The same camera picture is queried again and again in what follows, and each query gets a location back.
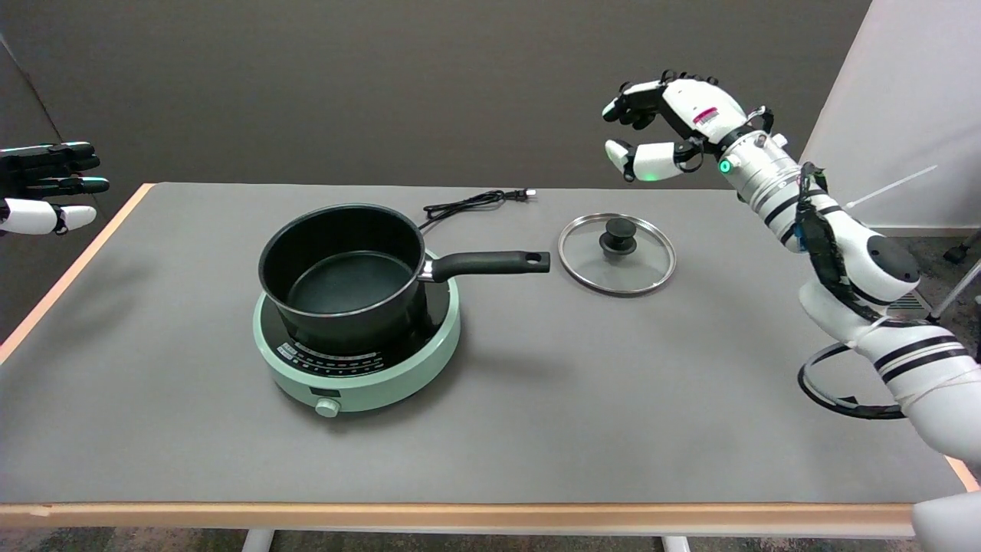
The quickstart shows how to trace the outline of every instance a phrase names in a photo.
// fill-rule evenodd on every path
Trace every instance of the metal stand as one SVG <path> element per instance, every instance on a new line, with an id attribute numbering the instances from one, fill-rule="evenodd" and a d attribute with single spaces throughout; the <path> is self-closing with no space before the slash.
<path id="1" fill-rule="evenodd" d="M 971 282 L 977 278 L 978 274 L 981 274 L 981 259 L 974 263 L 974 266 L 967 271 L 967 274 L 965 274 L 964 277 L 957 282 L 957 285 L 954 286 L 951 292 L 947 294 L 944 301 L 930 311 L 930 315 L 927 316 L 926 319 L 930 320 L 931 322 L 936 322 L 939 320 L 944 311 L 957 300 L 957 296 L 962 294 L 964 290 L 967 289 L 967 286 L 971 285 Z"/>
<path id="2" fill-rule="evenodd" d="M 275 532 L 275 529 L 250 529 L 245 535 L 242 552 L 269 552 L 269 547 L 273 545 Z"/>
<path id="3" fill-rule="evenodd" d="M 692 552 L 687 536 L 662 536 L 661 544 L 664 545 L 664 552 Z"/>

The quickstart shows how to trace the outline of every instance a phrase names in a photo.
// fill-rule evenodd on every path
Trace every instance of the glass lid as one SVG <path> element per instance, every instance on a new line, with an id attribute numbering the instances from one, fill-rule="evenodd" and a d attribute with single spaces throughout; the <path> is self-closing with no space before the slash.
<path id="1" fill-rule="evenodd" d="M 619 296 L 656 290 L 678 262 L 671 241 L 654 225 L 616 213 L 570 222 L 559 235 L 558 256 L 580 283 Z"/>

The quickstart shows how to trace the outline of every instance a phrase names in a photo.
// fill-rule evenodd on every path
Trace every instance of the wooden table edge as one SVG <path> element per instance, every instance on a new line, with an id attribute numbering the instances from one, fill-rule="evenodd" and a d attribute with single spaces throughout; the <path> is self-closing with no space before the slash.
<path id="1" fill-rule="evenodd" d="M 287 504 L 0 505 L 0 527 L 193 526 L 911 536 L 909 504 Z"/>
<path id="2" fill-rule="evenodd" d="M 144 184 L 99 232 L 51 290 L 0 344 L 0 367 L 130 213 L 154 187 Z M 967 491 L 978 481 L 964 462 L 947 457 Z M 0 505 L 0 526 L 632 526 L 712 524 L 909 524 L 910 505 L 897 504 L 283 504 L 98 503 Z"/>

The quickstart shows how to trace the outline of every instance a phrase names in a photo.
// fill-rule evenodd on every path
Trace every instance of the gray tabletop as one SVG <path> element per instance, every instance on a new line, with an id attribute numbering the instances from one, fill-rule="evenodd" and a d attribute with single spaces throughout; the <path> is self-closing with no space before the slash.
<path id="1" fill-rule="evenodd" d="M 436 252 L 556 248 L 571 219 L 642 217 L 679 265 L 613 299 L 551 274 L 459 278 L 463 334 L 427 388 L 323 419 L 252 342 L 259 252 L 320 205 L 421 220 L 468 189 L 158 185 L 0 370 L 0 501 L 913 503 L 961 492 L 905 421 L 825 412 L 798 389 L 830 340 L 808 275 L 732 193 L 542 191 L 461 214 Z M 889 399 L 863 359 L 833 391 Z"/>

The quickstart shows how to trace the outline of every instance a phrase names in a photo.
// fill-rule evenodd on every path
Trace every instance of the power cord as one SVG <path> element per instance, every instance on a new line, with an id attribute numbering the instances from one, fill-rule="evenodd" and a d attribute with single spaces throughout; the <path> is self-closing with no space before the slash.
<path id="1" fill-rule="evenodd" d="M 426 211 L 426 222 L 419 225 L 419 230 L 422 230 L 431 224 L 436 224 L 440 220 L 447 219 L 456 213 L 462 213 L 463 211 L 469 211 L 479 207 L 497 206 L 507 200 L 528 201 L 529 199 L 534 198 L 536 194 L 536 191 L 529 190 L 527 188 L 523 188 L 521 190 L 511 190 L 509 192 L 505 192 L 504 190 L 491 190 L 489 192 L 478 193 L 477 195 L 468 197 L 462 201 L 426 205 L 423 207 L 423 210 Z"/>

